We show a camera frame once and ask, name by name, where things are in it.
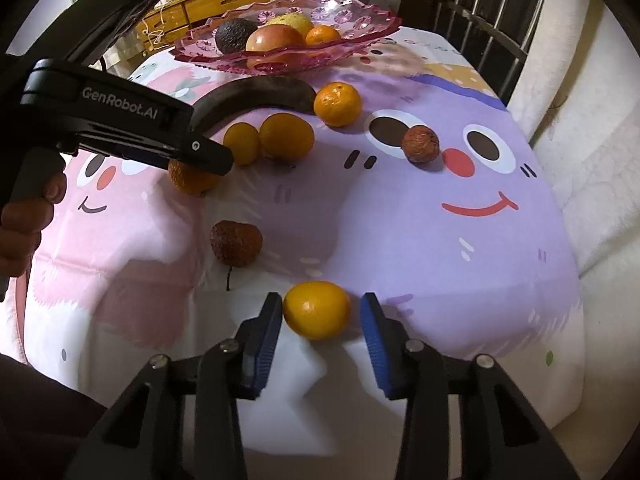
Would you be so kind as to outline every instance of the banana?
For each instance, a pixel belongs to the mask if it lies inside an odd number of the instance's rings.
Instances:
[[[232,115],[256,108],[284,108],[314,113],[316,91],[304,81],[286,75],[257,75],[235,79],[212,90],[193,105],[191,127],[197,135]]]

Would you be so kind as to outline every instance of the human hand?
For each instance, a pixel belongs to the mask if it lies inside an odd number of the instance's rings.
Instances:
[[[9,203],[0,214],[0,276],[17,278],[27,270],[42,230],[53,220],[54,204],[65,197],[66,176],[51,177],[42,198]]]

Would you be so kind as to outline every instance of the person's leg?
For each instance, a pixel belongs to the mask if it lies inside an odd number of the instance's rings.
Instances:
[[[0,478],[61,478],[104,412],[93,399],[0,355]],[[10,467],[16,471],[3,469]]]

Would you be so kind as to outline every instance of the metal bolt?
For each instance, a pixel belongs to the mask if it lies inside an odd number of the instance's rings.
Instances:
[[[169,364],[169,358],[164,354],[154,355],[149,359],[149,364],[154,370],[158,370],[158,368],[164,368]]]
[[[424,343],[419,339],[409,339],[409,341],[404,343],[404,347],[411,353],[422,352],[422,350],[424,350]]]
[[[476,357],[476,363],[478,363],[479,367],[482,368],[493,368],[495,365],[494,358],[487,354],[480,354]]]
[[[228,354],[230,352],[237,352],[240,349],[240,345],[235,339],[225,339],[222,343],[220,343],[220,349],[225,354]]]

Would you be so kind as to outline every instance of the pink glass bowl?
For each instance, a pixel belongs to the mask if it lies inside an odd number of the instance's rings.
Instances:
[[[288,12],[302,12],[315,25],[329,25],[340,32],[340,39],[316,46],[275,48],[266,52],[235,52],[223,55],[216,46],[216,30],[231,18],[245,18],[264,24]],[[175,42],[171,54],[185,61],[237,74],[279,74],[317,68],[334,63],[365,48],[400,28],[401,19],[376,5],[358,0],[273,0],[229,10],[220,18],[209,18]]]

